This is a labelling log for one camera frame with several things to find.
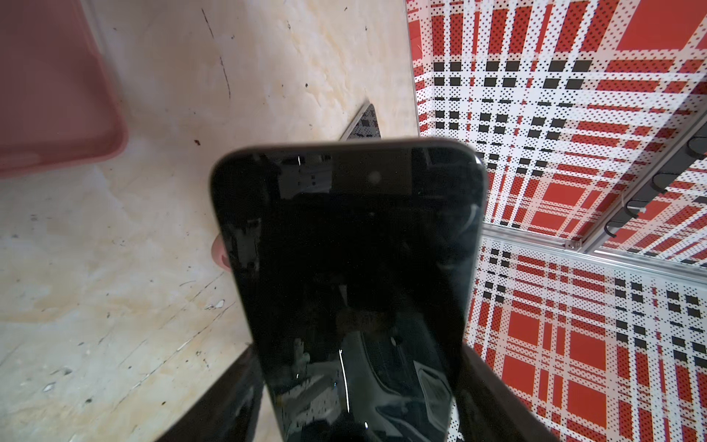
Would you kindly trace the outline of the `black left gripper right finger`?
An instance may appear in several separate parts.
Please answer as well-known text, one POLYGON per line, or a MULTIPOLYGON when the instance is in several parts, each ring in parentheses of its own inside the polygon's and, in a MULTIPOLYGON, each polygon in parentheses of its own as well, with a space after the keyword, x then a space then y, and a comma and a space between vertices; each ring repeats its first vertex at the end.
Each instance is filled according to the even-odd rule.
POLYGON ((465 344, 460 348, 455 399, 460 433, 466 441, 558 439, 465 344))

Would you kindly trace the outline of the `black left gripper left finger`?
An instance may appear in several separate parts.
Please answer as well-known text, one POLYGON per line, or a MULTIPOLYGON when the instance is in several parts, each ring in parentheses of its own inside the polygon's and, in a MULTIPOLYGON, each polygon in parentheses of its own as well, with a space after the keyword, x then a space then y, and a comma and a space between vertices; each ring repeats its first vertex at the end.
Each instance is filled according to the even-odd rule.
POLYGON ((264 380, 250 345, 160 441, 252 441, 264 380))

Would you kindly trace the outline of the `pink phone case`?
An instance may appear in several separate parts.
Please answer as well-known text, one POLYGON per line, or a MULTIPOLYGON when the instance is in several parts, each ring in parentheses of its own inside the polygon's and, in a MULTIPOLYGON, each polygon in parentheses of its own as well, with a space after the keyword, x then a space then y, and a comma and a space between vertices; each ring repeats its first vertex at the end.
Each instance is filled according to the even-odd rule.
POLYGON ((100 162, 127 141, 81 2, 2 2, 1 176, 100 162))
POLYGON ((213 241, 211 255, 216 265, 228 272, 231 271, 228 250, 221 234, 218 234, 213 241))

